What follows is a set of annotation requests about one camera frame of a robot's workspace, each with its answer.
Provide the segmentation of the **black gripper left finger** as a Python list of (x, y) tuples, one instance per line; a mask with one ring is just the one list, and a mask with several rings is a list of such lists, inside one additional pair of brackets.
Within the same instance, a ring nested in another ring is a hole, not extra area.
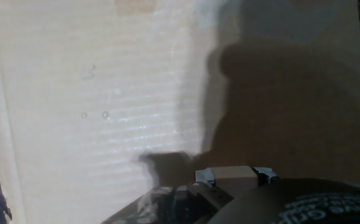
[(232, 196), (216, 186), (211, 168), (195, 171), (195, 181), (187, 184), (187, 189), (217, 211), (233, 200)]

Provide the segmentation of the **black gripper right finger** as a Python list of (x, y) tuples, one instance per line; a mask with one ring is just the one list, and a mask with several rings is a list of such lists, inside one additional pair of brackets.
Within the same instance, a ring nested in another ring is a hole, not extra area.
[(258, 185), (271, 184), (279, 180), (279, 176), (268, 167), (253, 167), (252, 170), (257, 174)]

